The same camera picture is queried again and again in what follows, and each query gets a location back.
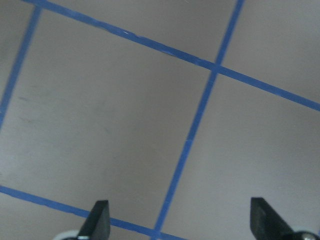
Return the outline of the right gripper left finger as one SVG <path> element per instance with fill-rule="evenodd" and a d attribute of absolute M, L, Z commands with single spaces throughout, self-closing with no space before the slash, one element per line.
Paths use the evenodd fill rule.
<path fill-rule="evenodd" d="M 108 240 L 111 232 L 108 200 L 98 200 L 80 228 L 77 240 Z"/>

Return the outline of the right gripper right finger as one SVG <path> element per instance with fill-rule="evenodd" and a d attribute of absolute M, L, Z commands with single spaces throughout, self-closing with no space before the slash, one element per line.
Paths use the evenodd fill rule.
<path fill-rule="evenodd" d="M 297 240 L 296 232 L 262 197 L 250 200 L 250 230 L 256 240 Z"/>

